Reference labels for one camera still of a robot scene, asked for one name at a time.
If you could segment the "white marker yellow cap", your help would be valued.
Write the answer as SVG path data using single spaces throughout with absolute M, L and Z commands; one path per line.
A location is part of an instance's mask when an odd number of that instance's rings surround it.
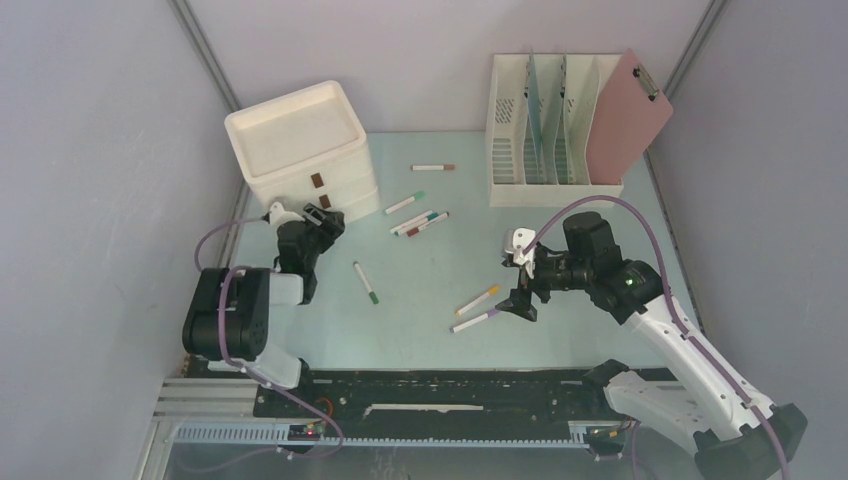
M 499 290 L 500 290 L 499 285 L 491 286 L 487 290 L 483 291 L 482 293 L 480 293 L 479 295 L 474 297 L 467 304 L 465 304 L 465 305 L 461 306 L 459 309 L 457 309 L 455 311 L 455 315 L 457 317 L 463 316 L 464 314 L 466 314 L 467 312 L 469 312 L 470 310 L 472 310 L 476 306 L 480 305 L 483 301 L 487 300 L 488 298 L 490 298 L 493 295 L 495 295 L 496 293 L 498 293 Z

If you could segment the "white marker purple cap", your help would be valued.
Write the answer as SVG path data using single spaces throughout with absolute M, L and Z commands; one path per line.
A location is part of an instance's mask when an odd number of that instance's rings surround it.
M 497 315 L 499 313 L 500 313 L 500 311 L 496 308 L 487 310 L 484 313 L 481 313 L 481 314 L 479 314 L 479 315 L 477 315 L 477 316 L 475 316 L 471 319 L 465 320 L 465 321 L 463 321 L 463 322 L 461 322 L 457 325 L 452 326 L 449 329 L 449 332 L 450 333 L 458 333 L 460 331 L 466 330 L 466 329 L 468 329 L 472 326 L 475 326 L 475 325 L 483 322 L 484 320 L 487 320 L 491 317 L 494 317 L 495 315 Z

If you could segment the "white marker dark-green cap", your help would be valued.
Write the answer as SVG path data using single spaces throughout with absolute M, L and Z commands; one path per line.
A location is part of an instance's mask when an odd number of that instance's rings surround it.
M 379 298 L 378 298 L 375 290 L 373 289 L 373 287 L 372 287 L 365 271 L 363 270 L 361 264 L 358 261 L 354 261 L 353 262 L 353 268 L 354 268 L 355 272 L 357 273 L 361 283 L 363 284 L 363 287 L 365 288 L 365 290 L 368 294 L 368 297 L 369 297 L 370 301 L 372 302 L 372 304 L 378 305 L 379 304 Z

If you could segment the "blue clipboard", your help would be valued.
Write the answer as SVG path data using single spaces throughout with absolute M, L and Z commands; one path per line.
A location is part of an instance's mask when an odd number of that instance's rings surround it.
M 533 145 L 533 154 L 524 154 L 525 181 L 530 185 L 543 185 L 547 183 L 548 170 L 543 145 L 542 105 L 533 50 L 530 50 L 526 64 L 524 95 L 527 102 L 527 125 Z

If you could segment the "pink clipboard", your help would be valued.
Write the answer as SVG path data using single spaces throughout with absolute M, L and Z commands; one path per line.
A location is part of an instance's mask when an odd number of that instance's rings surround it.
M 590 182 L 613 185 L 642 157 L 673 107 L 636 53 L 618 60 L 595 104 L 586 147 Z

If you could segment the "green clipboard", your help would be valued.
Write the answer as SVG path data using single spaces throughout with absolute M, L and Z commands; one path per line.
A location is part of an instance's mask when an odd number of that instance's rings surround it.
M 587 147 L 600 80 L 600 67 L 594 55 L 569 54 L 565 57 L 563 133 L 570 184 L 590 184 Z

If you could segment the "cream three-drawer cabinet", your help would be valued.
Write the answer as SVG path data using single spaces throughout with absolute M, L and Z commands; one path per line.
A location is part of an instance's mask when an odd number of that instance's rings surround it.
M 233 112 L 224 120 L 242 175 L 263 208 L 308 203 L 347 223 L 379 209 L 367 135 L 334 81 Z

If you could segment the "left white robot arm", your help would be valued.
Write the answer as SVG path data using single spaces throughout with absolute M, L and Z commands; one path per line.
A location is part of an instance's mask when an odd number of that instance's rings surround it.
M 278 254 L 270 268 L 201 266 L 200 250 L 213 234 L 254 222 L 276 231 Z M 195 248 L 200 277 L 182 328 L 185 351 L 206 360 L 210 368 L 241 372 L 266 388 L 279 386 L 277 402 L 292 416 L 311 412 L 316 390 L 300 379 L 304 362 L 269 339 L 270 313 L 273 306 L 311 302 L 318 258 L 345 230 L 341 211 L 308 203 L 294 212 L 276 201 L 259 217 L 231 221 L 205 234 Z

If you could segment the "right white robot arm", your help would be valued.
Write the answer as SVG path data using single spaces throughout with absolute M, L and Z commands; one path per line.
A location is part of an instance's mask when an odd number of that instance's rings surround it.
M 705 479 L 769 479 L 785 476 L 808 421 L 793 404 L 777 405 L 753 387 L 692 324 L 666 294 L 651 265 L 623 258 L 610 224 L 596 212 L 563 222 L 567 248 L 551 250 L 538 232 L 506 235 L 506 267 L 518 269 L 517 285 L 497 310 L 534 322 L 534 297 L 583 291 L 663 361 L 686 397 L 653 386 L 634 369 L 608 360 L 592 369 L 581 392 L 585 411 L 606 418 L 629 416 L 690 454 Z

